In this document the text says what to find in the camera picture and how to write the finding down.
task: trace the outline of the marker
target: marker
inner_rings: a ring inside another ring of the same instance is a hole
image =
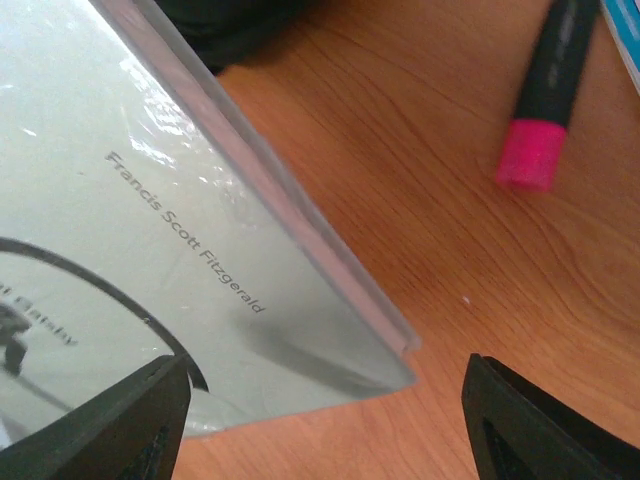
[[[509,127],[498,183],[551,188],[599,9],[599,0],[551,4]]]

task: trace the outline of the wooden table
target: wooden table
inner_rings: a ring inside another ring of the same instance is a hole
[[[424,340],[412,389],[186,441],[176,480],[477,478],[492,355],[640,445],[640,99],[599,19],[551,194],[493,175],[548,0],[333,0],[222,84]]]

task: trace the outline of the brown wooden surface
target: brown wooden surface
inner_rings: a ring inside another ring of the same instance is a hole
[[[640,445],[640,99],[599,19],[554,192],[496,161],[547,0],[334,0],[222,79],[424,340],[412,389],[186,441],[176,480],[476,478],[471,352]]]

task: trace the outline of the pink marker cap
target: pink marker cap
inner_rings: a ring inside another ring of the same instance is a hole
[[[513,120],[496,181],[510,187],[550,190],[566,135],[564,127],[546,120]]]

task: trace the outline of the wood grain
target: wood grain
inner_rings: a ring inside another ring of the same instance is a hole
[[[326,1],[223,76],[422,336],[420,382],[186,441],[176,480],[477,478],[472,352],[640,445],[640,101],[602,19],[553,193],[493,181],[548,4]]]

